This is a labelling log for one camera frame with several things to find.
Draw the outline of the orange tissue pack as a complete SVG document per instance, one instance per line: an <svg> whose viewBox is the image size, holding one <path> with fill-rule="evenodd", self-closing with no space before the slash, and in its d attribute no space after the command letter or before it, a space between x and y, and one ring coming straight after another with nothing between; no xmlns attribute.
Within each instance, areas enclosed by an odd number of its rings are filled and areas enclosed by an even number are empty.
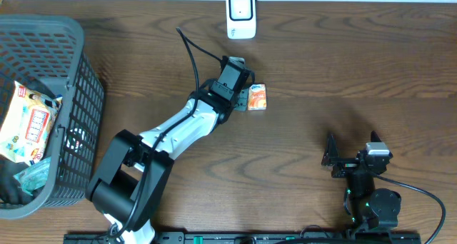
<svg viewBox="0 0 457 244"><path fill-rule="evenodd" d="M248 89L247 109L249 111L262 111L266 110L266 107L266 85L263 83L251 85Z"/></svg>

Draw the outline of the yellow snack bag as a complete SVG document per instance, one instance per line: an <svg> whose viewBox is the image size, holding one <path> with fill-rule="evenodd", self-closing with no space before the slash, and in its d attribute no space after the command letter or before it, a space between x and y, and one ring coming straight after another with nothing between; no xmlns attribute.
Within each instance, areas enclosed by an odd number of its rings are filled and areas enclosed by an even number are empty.
<svg viewBox="0 0 457 244"><path fill-rule="evenodd" d="M16 81L1 123L1 155L14 163L38 163L44 157L62 100L60 95L51 98Z"/></svg>

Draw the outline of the teal wrapper pack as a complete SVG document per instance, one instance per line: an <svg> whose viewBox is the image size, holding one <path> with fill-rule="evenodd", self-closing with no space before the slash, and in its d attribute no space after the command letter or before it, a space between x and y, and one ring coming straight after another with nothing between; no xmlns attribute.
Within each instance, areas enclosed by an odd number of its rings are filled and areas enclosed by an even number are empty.
<svg viewBox="0 0 457 244"><path fill-rule="evenodd" d="M51 157L45 158L14 175L14 179L25 194L33 195L35 190L46 185L50 165Z"/></svg>

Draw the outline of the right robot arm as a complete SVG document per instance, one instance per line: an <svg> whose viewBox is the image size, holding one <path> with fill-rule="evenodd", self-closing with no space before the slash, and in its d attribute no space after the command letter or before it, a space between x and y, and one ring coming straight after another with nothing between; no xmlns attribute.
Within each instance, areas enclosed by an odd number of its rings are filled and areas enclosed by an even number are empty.
<svg viewBox="0 0 457 244"><path fill-rule="evenodd" d="M401 196L387 188L376 188L374 178L384 173L393 154L376 132L371 140L353 158L343 158L338 152L336 139L330 133L321 161L331 168L333 178L344 178L347 183L343 206L353 218L349 230L356 234L387 232L398 225Z"/></svg>

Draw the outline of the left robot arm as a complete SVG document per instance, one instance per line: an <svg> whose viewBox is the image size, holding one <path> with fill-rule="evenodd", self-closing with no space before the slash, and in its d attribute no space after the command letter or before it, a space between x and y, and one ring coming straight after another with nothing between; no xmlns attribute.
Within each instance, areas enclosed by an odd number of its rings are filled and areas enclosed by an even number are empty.
<svg viewBox="0 0 457 244"><path fill-rule="evenodd" d="M111 223L92 243L150 243L150 218L158 208L175 160L225 123L255 75L241 57L225 56L218 79L205 81L186 105L160 126L111 140L86 189L86 199Z"/></svg>

